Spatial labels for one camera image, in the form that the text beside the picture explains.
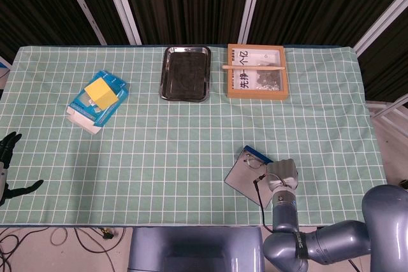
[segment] green checkered tablecloth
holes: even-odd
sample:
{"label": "green checkered tablecloth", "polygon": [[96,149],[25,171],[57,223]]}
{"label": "green checkered tablecloth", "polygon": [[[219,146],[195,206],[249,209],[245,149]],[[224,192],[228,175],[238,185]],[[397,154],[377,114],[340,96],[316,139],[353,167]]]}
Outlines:
{"label": "green checkered tablecloth", "polygon": [[[259,206],[223,182],[245,145],[295,160],[301,225],[363,220],[385,180],[354,51],[286,48],[281,102],[228,99],[226,49],[210,49],[210,98],[185,103],[159,97],[165,48],[21,48],[0,102],[0,136],[23,134],[8,182],[45,182],[0,207],[1,224],[259,225]],[[90,135],[65,111],[101,69],[130,92]]]}

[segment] gray plate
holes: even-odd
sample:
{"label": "gray plate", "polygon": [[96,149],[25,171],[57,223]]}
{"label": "gray plate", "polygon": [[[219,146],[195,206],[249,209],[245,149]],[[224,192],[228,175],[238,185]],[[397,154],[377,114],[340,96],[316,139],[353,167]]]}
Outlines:
{"label": "gray plate", "polygon": [[207,47],[169,47],[164,53],[160,96],[202,102],[210,93],[211,51]]}

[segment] wooden box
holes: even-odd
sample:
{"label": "wooden box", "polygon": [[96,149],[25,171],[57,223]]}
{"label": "wooden box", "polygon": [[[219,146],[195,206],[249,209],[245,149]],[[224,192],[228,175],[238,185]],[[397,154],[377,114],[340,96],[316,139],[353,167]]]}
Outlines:
{"label": "wooden box", "polygon": [[[285,100],[289,96],[288,74],[286,71],[286,60],[284,48],[282,46],[268,46],[268,45],[243,45],[243,44],[229,44],[228,45],[228,65],[242,66],[243,69],[228,69],[228,92],[229,98],[247,98],[247,99],[268,99],[268,100]],[[260,71],[252,70],[252,86],[248,87],[248,80],[243,80],[242,76],[248,76],[248,71],[245,66],[280,66],[280,78],[277,77],[279,73],[276,71],[276,82],[271,89],[259,89],[262,86],[253,86],[254,78],[259,77]]]}

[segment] wooden tray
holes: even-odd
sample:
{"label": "wooden tray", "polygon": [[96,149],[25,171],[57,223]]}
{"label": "wooden tray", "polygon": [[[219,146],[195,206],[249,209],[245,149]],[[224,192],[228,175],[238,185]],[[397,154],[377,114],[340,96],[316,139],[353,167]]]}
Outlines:
{"label": "wooden tray", "polygon": [[266,89],[237,89],[234,88],[235,77],[234,70],[228,69],[228,92],[229,98],[247,98],[247,99],[268,99],[268,100],[285,100],[289,96],[288,74],[286,71],[286,59],[283,46],[268,46],[268,45],[243,45],[243,44],[228,44],[228,65],[253,66],[251,62],[251,54],[259,52],[252,52],[251,50],[265,50],[265,57],[270,55],[266,61],[274,62],[276,66],[282,66],[284,69],[280,71],[280,85],[279,90]]}

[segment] wooden stick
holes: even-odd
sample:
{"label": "wooden stick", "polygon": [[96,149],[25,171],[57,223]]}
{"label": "wooden stick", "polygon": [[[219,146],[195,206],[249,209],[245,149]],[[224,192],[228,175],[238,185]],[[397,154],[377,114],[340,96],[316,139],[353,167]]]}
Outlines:
{"label": "wooden stick", "polygon": [[223,69],[239,69],[239,70],[283,70],[285,67],[278,66],[233,66],[233,65],[222,65]]}

